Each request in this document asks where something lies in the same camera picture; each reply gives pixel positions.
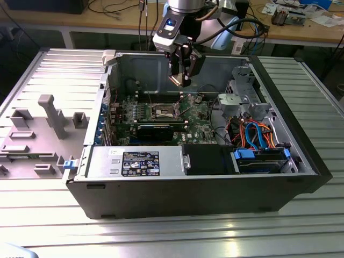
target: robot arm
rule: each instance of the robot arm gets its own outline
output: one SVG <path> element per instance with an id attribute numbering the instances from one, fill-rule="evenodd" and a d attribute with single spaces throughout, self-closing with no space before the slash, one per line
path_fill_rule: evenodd
<path id="1" fill-rule="evenodd" d="M 205 56 L 194 49 L 193 45 L 213 47 L 217 44 L 213 48 L 219 50 L 226 47 L 231 39 L 226 30 L 235 31 L 240 23 L 235 16 L 236 12 L 235 0 L 168 0 L 167 11 L 153 42 L 169 59 L 169 78 L 173 83 L 187 87 L 191 84 L 190 78 L 199 74 Z M 230 21 L 230 24 L 222 27 L 216 21 L 220 17 Z"/>

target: power supply label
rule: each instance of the power supply label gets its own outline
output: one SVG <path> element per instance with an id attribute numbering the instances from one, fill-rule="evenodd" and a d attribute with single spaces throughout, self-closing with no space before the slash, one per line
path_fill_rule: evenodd
<path id="1" fill-rule="evenodd" d="M 122 176 L 160 176 L 159 152 L 123 152 Z"/>

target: motherboard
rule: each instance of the motherboard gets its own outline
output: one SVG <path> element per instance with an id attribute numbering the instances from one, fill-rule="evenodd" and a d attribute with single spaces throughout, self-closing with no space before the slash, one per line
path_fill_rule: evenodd
<path id="1" fill-rule="evenodd" d="M 216 144 L 209 101 L 198 94 L 136 94 L 111 104 L 112 145 Z"/>

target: sticker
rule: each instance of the sticker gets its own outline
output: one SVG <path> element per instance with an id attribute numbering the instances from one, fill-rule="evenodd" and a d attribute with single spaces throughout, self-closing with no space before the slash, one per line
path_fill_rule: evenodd
<path id="1" fill-rule="evenodd" d="M 160 176 L 159 162 L 159 152 L 124 152 L 123 150 L 122 176 Z"/>
<path id="2" fill-rule="evenodd" d="M 28 159 L 28 156 L 8 156 L 9 159 L 11 160 L 16 160 L 16 159 Z"/>
<path id="3" fill-rule="evenodd" d="M 124 152 L 124 149 L 109 149 L 109 155 L 122 155 Z"/>

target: metal table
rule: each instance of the metal table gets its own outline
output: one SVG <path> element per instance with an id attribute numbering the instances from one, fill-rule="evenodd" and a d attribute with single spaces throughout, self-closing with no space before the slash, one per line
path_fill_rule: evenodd
<path id="1" fill-rule="evenodd" d="M 10 97 L 23 93 L 45 55 L 38 54 Z M 279 212 L 91 220 L 60 179 L 0 180 L 0 240 L 40 257 L 343 257 L 343 110 L 302 62 L 260 60 L 334 176 L 317 192 Z"/>

